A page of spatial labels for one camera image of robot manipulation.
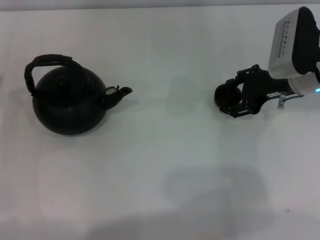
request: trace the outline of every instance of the white surface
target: white surface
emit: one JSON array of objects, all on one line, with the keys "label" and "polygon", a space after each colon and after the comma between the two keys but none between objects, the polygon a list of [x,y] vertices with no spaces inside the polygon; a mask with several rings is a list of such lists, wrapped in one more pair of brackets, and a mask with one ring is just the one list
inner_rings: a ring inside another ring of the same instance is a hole
[{"label": "white surface", "polygon": [[310,4],[320,0],[1,0],[1,11]]},{"label": "white surface", "polygon": [[[297,7],[1,12],[0,239],[319,238],[319,96],[238,119],[213,104],[238,70],[268,67]],[[49,53],[133,93],[98,129],[54,134],[24,82]]]}]

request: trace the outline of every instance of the wrapped handle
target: wrapped handle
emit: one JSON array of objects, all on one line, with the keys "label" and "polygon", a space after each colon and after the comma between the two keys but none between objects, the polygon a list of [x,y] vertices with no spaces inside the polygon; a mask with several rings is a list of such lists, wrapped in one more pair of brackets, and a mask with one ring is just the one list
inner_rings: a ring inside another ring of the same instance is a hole
[{"label": "wrapped handle", "polygon": [[44,67],[44,66],[66,66],[70,68],[75,68],[83,74],[85,78],[86,87],[89,88],[89,91],[93,89],[93,82],[90,79],[89,75],[79,63],[72,60],[72,57],[63,56],[60,54],[46,54],[46,55],[37,56],[35,59],[33,59],[31,63],[29,63],[25,67],[25,71],[24,71],[25,84],[32,96],[35,96],[37,94],[35,81],[32,76],[32,70],[35,67]]}]

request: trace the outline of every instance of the cable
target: cable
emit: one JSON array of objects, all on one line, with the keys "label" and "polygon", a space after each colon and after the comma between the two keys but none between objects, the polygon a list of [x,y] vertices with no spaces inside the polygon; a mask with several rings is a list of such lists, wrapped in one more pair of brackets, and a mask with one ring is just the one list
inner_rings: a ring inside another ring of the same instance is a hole
[{"label": "cable", "polygon": [[297,96],[291,96],[291,97],[288,97],[286,99],[283,100],[283,102],[286,102],[290,99],[297,99],[297,98],[302,98],[304,95],[297,95]]}]

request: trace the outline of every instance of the kettle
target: kettle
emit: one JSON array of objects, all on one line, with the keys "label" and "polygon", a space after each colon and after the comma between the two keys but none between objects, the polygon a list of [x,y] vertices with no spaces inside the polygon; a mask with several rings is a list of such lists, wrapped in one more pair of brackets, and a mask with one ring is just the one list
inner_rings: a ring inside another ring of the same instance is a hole
[{"label": "kettle", "polygon": [[[60,66],[46,73],[35,86],[35,67]],[[130,87],[105,87],[92,71],[58,54],[37,56],[25,67],[24,79],[33,110],[49,130],[62,135],[82,134],[94,128],[106,111],[132,92]]]}]

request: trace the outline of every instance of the kettle lid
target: kettle lid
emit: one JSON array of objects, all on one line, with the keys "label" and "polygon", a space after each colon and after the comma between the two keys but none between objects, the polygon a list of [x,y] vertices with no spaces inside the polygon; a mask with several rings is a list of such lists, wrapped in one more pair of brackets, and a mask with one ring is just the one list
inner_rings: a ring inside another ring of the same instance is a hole
[{"label": "kettle lid", "polygon": [[58,105],[67,105],[80,100],[86,90],[83,74],[67,66],[49,71],[36,85],[37,97]]}]

